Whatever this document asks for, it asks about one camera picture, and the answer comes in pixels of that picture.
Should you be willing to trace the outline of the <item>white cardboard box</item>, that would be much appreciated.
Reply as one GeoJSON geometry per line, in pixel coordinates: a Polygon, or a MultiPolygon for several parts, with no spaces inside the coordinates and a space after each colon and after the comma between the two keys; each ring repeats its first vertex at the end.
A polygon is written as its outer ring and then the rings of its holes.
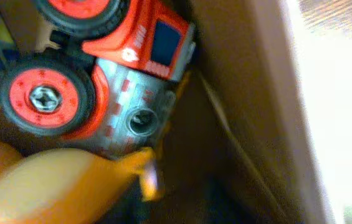
{"type": "Polygon", "coordinates": [[[197,52],[149,223],[352,223],[352,1],[170,1],[197,52]]]}

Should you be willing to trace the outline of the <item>yellow toy figure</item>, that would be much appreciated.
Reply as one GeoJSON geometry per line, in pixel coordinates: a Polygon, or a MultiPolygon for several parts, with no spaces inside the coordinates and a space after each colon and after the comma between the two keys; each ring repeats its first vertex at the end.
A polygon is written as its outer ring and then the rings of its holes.
{"type": "Polygon", "coordinates": [[[0,142],[0,223],[95,223],[117,206],[139,180],[141,196],[159,194],[155,154],[149,147],[111,161],[75,148],[29,157],[0,142]]]}

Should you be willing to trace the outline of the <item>red toy monster truck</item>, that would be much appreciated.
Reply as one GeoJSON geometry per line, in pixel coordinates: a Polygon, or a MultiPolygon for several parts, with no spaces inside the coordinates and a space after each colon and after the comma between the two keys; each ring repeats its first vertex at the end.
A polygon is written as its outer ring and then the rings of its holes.
{"type": "Polygon", "coordinates": [[[158,147],[194,53],[195,25],[160,0],[35,5],[55,27],[55,47],[6,70],[6,118],[111,159],[158,147]]]}

